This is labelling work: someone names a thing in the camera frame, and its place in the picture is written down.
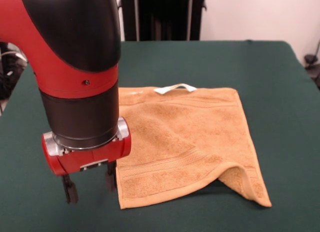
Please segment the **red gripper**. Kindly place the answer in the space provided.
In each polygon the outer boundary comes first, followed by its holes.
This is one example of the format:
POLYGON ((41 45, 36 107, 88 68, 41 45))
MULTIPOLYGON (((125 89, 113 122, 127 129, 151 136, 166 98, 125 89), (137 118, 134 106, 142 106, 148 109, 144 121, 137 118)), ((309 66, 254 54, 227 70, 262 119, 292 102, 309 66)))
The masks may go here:
POLYGON ((128 156, 131 146, 130 130, 123 117, 118 119, 117 133, 113 140, 99 148, 69 150, 55 142, 52 132, 42 135, 42 148, 46 161, 56 176, 62 176, 66 201, 72 204, 76 204, 79 198, 76 184, 71 181, 68 174, 106 164, 106 186, 109 191, 115 191, 117 189, 116 160, 128 156))

